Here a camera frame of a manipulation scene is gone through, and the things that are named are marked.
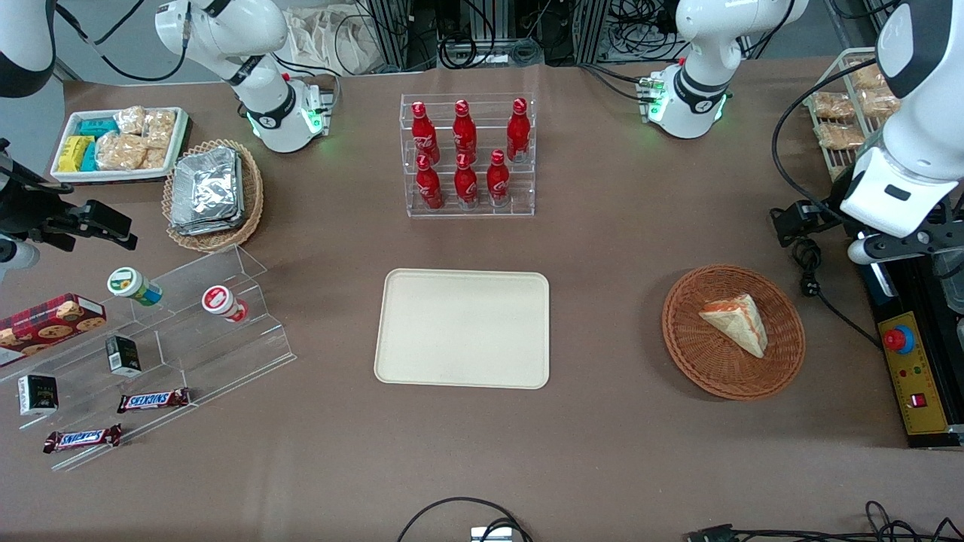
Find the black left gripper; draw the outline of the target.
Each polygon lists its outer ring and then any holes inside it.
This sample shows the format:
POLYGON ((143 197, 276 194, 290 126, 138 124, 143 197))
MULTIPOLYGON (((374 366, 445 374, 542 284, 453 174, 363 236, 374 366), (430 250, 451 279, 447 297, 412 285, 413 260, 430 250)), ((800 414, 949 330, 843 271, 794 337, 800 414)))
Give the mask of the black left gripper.
POLYGON ((834 176, 830 194, 827 196, 827 207, 830 212, 823 212, 812 202, 794 202, 786 209, 779 209, 779 207, 769 209, 769 220, 781 248, 791 247, 798 240, 839 225, 857 226, 857 220, 840 208, 841 203, 850 194, 853 170, 853 167, 844 167, 834 176))

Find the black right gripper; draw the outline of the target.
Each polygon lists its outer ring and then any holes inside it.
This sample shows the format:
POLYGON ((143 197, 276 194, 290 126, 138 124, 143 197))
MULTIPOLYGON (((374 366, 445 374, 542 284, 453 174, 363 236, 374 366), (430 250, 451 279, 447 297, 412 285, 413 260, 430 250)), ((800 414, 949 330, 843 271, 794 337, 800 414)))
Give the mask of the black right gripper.
MULTIPOLYGON (((68 216, 72 205, 62 196, 75 189, 63 183, 47 183, 31 169, 10 157, 10 141, 1 141, 1 227, 5 236, 48 244, 61 251, 74 251, 76 239, 55 231, 49 221, 68 216)), ((76 236, 100 238, 134 251, 138 237, 131 231, 132 219, 99 200, 87 200, 75 207, 76 236)))

